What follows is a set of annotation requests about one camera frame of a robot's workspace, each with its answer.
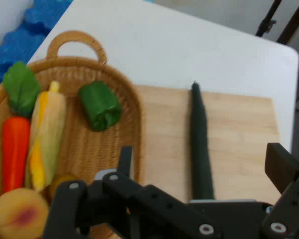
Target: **yellow corn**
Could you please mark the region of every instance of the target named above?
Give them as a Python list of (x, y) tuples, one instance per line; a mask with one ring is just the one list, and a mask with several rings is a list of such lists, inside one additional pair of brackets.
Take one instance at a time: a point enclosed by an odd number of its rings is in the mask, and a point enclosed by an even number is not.
[(40, 192), (54, 177), (65, 124), (65, 97), (52, 81), (38, 96), (31, 121), (25, 186)]

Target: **toy carrot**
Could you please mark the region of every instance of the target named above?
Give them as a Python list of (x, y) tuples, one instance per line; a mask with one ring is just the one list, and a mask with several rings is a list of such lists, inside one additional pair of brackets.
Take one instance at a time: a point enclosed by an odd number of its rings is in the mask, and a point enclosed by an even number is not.
[(23, 187), (29, 135), (30, 122), (26, 118), (11, 117), (3, 125), (2, 171), (4, 193)]

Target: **toy vegetable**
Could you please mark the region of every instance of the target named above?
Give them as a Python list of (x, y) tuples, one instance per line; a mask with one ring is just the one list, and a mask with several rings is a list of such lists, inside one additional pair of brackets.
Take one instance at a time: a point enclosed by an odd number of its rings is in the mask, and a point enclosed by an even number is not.
[(11, 117), (3, 125), (2, 172), (4, 193), (23, 186), (29, 133), (29, 120), (23, 117)]
[(26, 187), (40, 192), (54, 177), (65, 125), (65, 97), (59, 83), (40, 93), (35, 103), (30, 129), (30, 148), (25, 176)]
[(118, 99), (103, 82), (95, 81), (79, 89), (90, 126), (95, 131), (104, 131), (119, 121), (122, 108)]

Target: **white wall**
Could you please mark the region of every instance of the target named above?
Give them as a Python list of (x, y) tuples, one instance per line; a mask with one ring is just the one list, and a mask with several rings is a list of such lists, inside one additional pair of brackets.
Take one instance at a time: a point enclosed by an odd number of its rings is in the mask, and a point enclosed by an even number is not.
[[(256, 34), (273, 0), (154, 0), (155, 3), (249, 34)], [(289, 22), (299, 0), (283, 0), (274, 20), (277, 24), (264, 38), (276, 41)]]
[(7, 32), (20, 25), (24, 11), (32, 4), (33, 0), (0, 0), (0, 44)]

